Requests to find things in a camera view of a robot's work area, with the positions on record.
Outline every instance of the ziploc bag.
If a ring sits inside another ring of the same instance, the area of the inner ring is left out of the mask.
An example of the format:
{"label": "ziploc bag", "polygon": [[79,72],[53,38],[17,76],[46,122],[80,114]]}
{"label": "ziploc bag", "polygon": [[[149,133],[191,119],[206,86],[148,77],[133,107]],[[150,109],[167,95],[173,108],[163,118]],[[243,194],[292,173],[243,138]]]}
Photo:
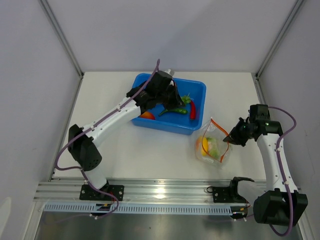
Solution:
{"label": "ziploc bag", "polygon": [[226,162],[231,146],[223,139],[228,136],[228,133],[212,117],[194,133],[194,136],[197,159],[218,166],[222,166]]}

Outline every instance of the blue tray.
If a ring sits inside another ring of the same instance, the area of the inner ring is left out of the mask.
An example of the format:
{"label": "blue tray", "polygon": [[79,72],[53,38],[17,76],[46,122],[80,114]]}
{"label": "blue tray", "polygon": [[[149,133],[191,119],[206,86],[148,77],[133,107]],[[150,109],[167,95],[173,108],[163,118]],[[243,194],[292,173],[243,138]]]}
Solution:
{"label": "blue tray", "polygon": [[[136,76],[132,87],[138,87],[141,83],[148,80],[149,76],[150,74],[148,73],[139,74]],[[153,109],[148,110],[148,112],[154,115],[155,120],[137,117],[132,120],[134,125],[184,135],[191,135],[195,130],[201,128],[205,108],[206,85],[200,81],[180,78],[174,78],[174,81],[177,85],[179,95],[182,97],[189,94],[191,100],[194,102],[196,110],[195,119],[190,119],[190,104],[184,107],[188,111],[186,115],[167,112],[158,116],[159,113],[165,109],[162,104],[159,104]]]}

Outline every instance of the purple cable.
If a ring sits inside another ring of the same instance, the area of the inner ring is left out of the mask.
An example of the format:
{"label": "purple cable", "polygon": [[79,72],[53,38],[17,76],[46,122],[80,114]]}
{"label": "purple cable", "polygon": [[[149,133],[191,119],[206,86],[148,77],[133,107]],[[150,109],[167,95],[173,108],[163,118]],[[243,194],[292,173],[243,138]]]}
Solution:
{"label": "purple cable", "polygon": [[[140,89],[132,96],[130,97],[125,103],[123,103],[121,106],[120,106],[120,110],[122,108],[124,108],[130,101],[132,101],[139,93],[141,93],[141,91],[147,86],[147,84],[151,81],[151,79],[153,78],[153,76],[155,75],[155,73],[159,70],[159,64],[160,64],[160,59],[158,59],[156,61],[156,66],[152,72],[152,74],[150,75],[150,77],[148,78],[147,81],[145,81],[145,83],[142,85],[142,87],[140,87]],[[110,116],[112,116],[113,114],[115,114],[116,112],[118,112],[119,110],[118,109],[115,109],[113,111],[111,111],[110,113],[108,113],[107,115],[105,115],[103,118],[101,118],[99,121],[97,121],[93,127],[97,127],[99,124],[101,124],[104,120],[106,120],[107,118],[109,118]],[[106,217],[110,214],[112,214],[114,211],[116,211],[119,207],[119,200],[112,194],[110,193],[107,193],[107,192],[104,192],[104,191],[101,191],[97,188],[95,188],[91,182],[89,182],[87,176],[86,176],[86,173],[85,171],[83,171],[82,167],[80,166],[70,166],[70,167],[59,167],[58,166],[58,161],[59,161],[59,158],[61,157],[62,153],[74,142],[76,141],[77,139],[81,138],[83,135],[87,134],[88,132],[90,132],[92,130],[92,128],[88,128],[87,130],[83,131],[82,133],[80,133],[79,135],[75,136],[73,139],[71,139],[59,152],[58,154],[56,155],[56,158],[55,158],[55,161],[54,161],[54,165],[55,165],[55,168],[58,169],[59,171],[67,171],[67,170],[71,170],[71,169],[79,169],[84,177],[84,179],[87,181],[88,185],[93,189],[95,190],[96,192],[98,193],[101,193],[101,194],[104,194],[106,196],[109,196],[111,198],[113,198],[115,201],[116,201],[116,206],[113,210],[109,211],[108,213],[102,215],[102,216],[98,216],[97,218],[100,219],[100,218],[103,218],[103,217]],[[75,216],[71,216],[71,217],[67,217],[65,219],[62,219],[62,220],[59,220],[57,221],[56,223],[61,223],[61,222],[64,222],[66,220],[69,220],[69,219],[72,219],[72,218],[76,218],[76,217],[80,217],[80,216],[87,216],[86,214],[78,214],[78,215],[75,215]]]}
{"label": "purple cable", "polygon": [[[292,120],[293,120],[293,126],[287,130],[282,136],[279,137],[279,139],[277,140],[276,142],[276,149],[279,149],[280,147],[280,142],[281,140],[288,134],[290,133],[293,129],[295,129],[295,127],[297,126],[297,121],[296,119],[289,113],[287,112],[286,110],[283,110],[279,107],[276,107],[276,106],[269,106],[270,109],[276,109],[276,110],[279,110],[285,114],[287,114]],[[282,161],[281,161],[281,156],[280,156],[280,152],[279,151],[276,151],[276,156],[277,156],[277,159],[278,159],[278,164],[279,164],[279,168],[280,168],[280,172],[281,172],[281,176],[282,176],[282,179],[284,182],[287,181],[287,177],[286,177],[286,174],[285,174],[285,170],[284,170],[284,166],[282,165]],[[278,236],[280,237],[285,237],[287,236],[291,230],[292,230],[292,227],[293,227],[293,222],[294,222],[294,206],[293,206],[293,200],[292,200],[292,196],[291,196],[291,192],[290,192],[290,188],[289,188],[289,185],[285,184],[285,189],[288,193],[288,198],[289,198],[289,211],[290,211],[290,217],[289,217],[289,226],[288,226],[288,229],[284,232],[284,233],[279,233],[275,228],[274,226],[272,226],[270,224],[270,227],[271,229],[274,231],[275,234],[277,234]]]}
{"label": "purple cable", "polygon": [[[252,218],[254,215],[253,214],[250,214],[250,215],[247,215],[246,217],[244,217],[246,220],[247,219],[250,219]],[[240,219],[237,219],[236,221],[233,220],[233,219],[224,219],[224,220],[211,220],[211,219],[208,219],[208,218],[205,218],[205,220],[209,221],[209,222],[212,222],[212,223],[234,223],[234,222],[239,222],[239,221],[244,221],[244,218],[240,218]]]}
{"label": "purple cable", "polygon": [[44,224],[44,225],[59,224],[59,223],[63,223],[64,221],[68,221],[68,220],[73,219],[73,218],[77,218],[77,217],[89,217],[90,215],[85,214],[85,213],[81,213],[81,214],[69,216],[69,217],[66,217],[66,218],[63,218],[63,219],[61,219],[61,220],[57,220],[57,221],[54,221],[54,222],[51,222],[51,223],[46,222],[46,216],[47,216],[47,212],[45,211],[45,212],[43,213],[42,217],[41,217],[41,223]]}

